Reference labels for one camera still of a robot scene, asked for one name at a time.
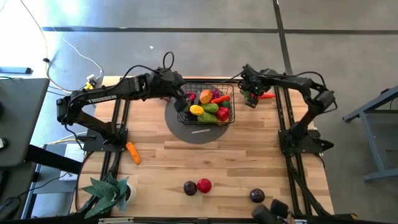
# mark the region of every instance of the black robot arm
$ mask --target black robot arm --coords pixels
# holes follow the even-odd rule
[[[286,133],[283,133],[285,135],[284,139],[288,141],[284,142],[283,146],[287,145],[290,147],[301,145],[308,135],[308,125],[316,116],[324,113],[332,103],[335,103],[333,92],[328,90],[325,85],[315,83],[310,78],[285,76],[271,69],[257,72],[250,65],[245,65],[243,67],[241,76],[243,79],[239,82],[238,86],[241,90],[252,93],[252,96],[245,102],[246,105],[252,108],[256,107],[258,96],[261,96],[272,86],[291,88],[298,90],[302,94],[304,102],[308,105],[308,111],[300,121],[294,123]],[[311,90],[317,91],[315,97],[312,97]],[[319,138],[318,134],[312,134],[313,135],[310,136],[312,139]],[[333,147],[333,144],[325,141],[322,146],[322,151],[324,151]]]
[[[177,111],[187,106],[181,86],[184,79],[178,72],[169,68],[158,68],[156,72],[131,78],[124,78],[113,86],[103,86],[93,90],[74,91],[70,96],[57,100],[57,119],[63,125],[80,124],[100,133],[106,142],[118,140],[116,124],[102,122],[82,111],[85,105],[109,100],[143,100],[149,98],[174,97]]]

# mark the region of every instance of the black wire basket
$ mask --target black wire basket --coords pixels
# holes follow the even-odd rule
[[[177,119],[179,122],[185,125],[229,125],[235,121],[235,103],[234,103],[234,86],[230,84],[206,84],[206,83],[187,83],[182,86],[182,90],[185,93],[197,93],[198,91],[202,92],[203,90],[218,90],[220,96],[229,96],[229,120],[224,122],[199,122],[197,120],[197,116],[191,114],[191,112],[179,112],[177,115]]]

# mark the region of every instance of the gray floor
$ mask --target gray floor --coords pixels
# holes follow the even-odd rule
[[[185,27],[276,29],[271,0],[25,0],[41,26]],[[395,0],[280,0],[286,29],[398,29]],[[19,1],[8,1],[0,13],[1,62],[32,67],[34,77],[44,76],[44,43],[40,32]],[[278,34],[216,33],[87,33],[46,32],[50,75],[61,86],[77,89],[98,69],[79,57],[60,35],[79,51],[94,58],[106,75],[122,75],[141,63],[161,64],[173,50],[174,69],[183,75],[232,76],[250,63],[256,69],[284,71]],[[376,170],[361,123],[345,124],[341,117],[398,82],[396,35],[286,35],[294,73],[322,73],[335,90],[339,110],[319,116],[315,124],[323,138],[335,143],[325,153],[326,174],[336,213],[356,213],[361,219],[397,222],[398,179],[364,184],[362,176]],[[33,144],[58,140],[68,133],[55,120],[58,96],[46,96]],[[85,108],[89,113],[93,108]],[[39,199],[37,216],[58,215],[43,206],[62,197]]]

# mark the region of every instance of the wooden table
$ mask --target wooden table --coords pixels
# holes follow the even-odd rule
[[[104,85],[118,80],[119,77],[105,77]],[[185,143],[170,133],[164,120],[166,101],[132,101],[127,120],[129,140],[142,162],[135,165],[125,151],[118,178],[128,176],[129,184],[137,188],[137,197],[128,203],[126,212],[113,208],[112,216],[251,218],[256,204],[250,201],[249,193],[255,188],[264,191],[265,206],[269,207],[272,199],[277,198],[292,208],[285,158],[277,137],[280,127],[275,99],[260,100],[252,109],[244,105],[236,85],[234,95],[235,122],[221,138],[207,144]],[[290,91],[290,97],[298,120],[307,106],[299,92]],[[95,117],[110,121],[113,108],[114,101],[97,104]],[[103,157],[103,152],[93,153],[83,168],[78,190],[80,206],[89,197],[81,188],[91,185],[90,177],[99,179]],[[323,207],[333,213],[322,162],[312,154],[302,157],[308,187]],[[211,191],[185,195],[184,182],[201,178],[211,180]],[[304,211],[302,194],[297,188]]]

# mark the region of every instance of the carrot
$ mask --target carrot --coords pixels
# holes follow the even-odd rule
[[[271,98],[273,98],[273,97],[275,97],[275,94],[272,94],[272,93],[263,93],[261,96],[259,96],[257,99],[271,99]]]
[[[229,101],[229,96],[222,96],[211,100],[211,103],[220,103],[222,101]]]
[[[126,148],[127,150],[130,152],[130,155],[132,157],[132,159],[134,160],[134,162],[139,165],[141,163],[141,159],[139,157],[139,154],[136,150],[136,148],[134,147],[134,145],[132,144],[132,142],[127,142],[126,144]]]

